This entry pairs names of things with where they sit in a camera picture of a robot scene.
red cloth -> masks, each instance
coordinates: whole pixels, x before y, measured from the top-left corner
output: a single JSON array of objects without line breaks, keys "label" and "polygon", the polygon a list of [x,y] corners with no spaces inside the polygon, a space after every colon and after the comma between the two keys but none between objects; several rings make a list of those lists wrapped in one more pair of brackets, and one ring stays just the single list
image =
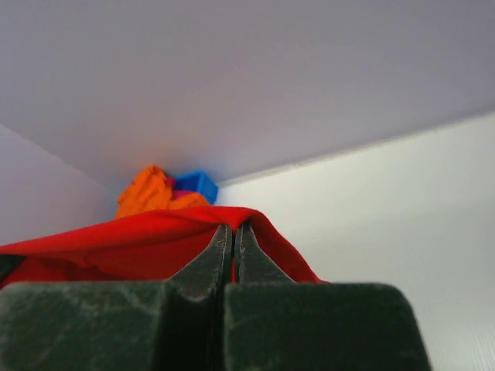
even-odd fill
[{"label": "red cloth", "polygon": [[258,211],[203,206],[156,210],[0,247],[27,256],[2,283],[166,279],[210,242],[218,225],[249,220],[261,249],[298,282],[320,282],[298,251]]}]

orange fabric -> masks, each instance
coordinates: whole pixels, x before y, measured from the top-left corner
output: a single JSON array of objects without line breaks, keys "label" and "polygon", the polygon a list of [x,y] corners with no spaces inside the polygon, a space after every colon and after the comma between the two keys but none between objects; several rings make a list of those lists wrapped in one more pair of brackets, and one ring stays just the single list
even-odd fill
[{"label": "orange fabric", "polygon": [[151,165],[136,175],[132,184],[118,197],[115,219],[152,210],[178,210],[192,206],[208,206],[199,193],[191,192],[172,199],[172,182],[158,166]]}]

white wall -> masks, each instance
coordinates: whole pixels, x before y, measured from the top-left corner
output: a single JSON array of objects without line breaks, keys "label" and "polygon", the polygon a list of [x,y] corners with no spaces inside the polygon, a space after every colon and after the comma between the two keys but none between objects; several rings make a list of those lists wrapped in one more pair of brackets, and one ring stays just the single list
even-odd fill
[{"label": "white wall", "polygon": [[495,114],[221,189],[330,281],[398,286],[436,371],[495,369]]},{"label": "white wall", "polygon": [[112,217],[115,196],[0,125],[0,245]]}]

blue block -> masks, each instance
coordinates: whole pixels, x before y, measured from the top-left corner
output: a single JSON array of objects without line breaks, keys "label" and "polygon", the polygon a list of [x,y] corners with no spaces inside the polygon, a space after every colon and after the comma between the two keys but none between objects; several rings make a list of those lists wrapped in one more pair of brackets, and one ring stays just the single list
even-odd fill
[{"label": "blue block", "polygon": [[218,186],[202,170],[176,177],[175,189],[201,193],[210,205],[217,201]]}]

white surface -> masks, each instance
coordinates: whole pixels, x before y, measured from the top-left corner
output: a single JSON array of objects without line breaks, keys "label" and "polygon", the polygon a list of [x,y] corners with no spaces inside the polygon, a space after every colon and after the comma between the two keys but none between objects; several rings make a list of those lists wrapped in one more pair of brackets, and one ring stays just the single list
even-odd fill
[{"label": "white surface", "polygon": [[396,285],[435,371],[495,369],[495,114],[224,186],[329,281]]},{"label": "white surface", "polygon": [[0,174],[0,245],[113,216],[116,196],[1,125]]},{"label": "white surface", "polygon": [[492,0],[7,0],[0,124],[120,191],[220,181],[495,104]]}]

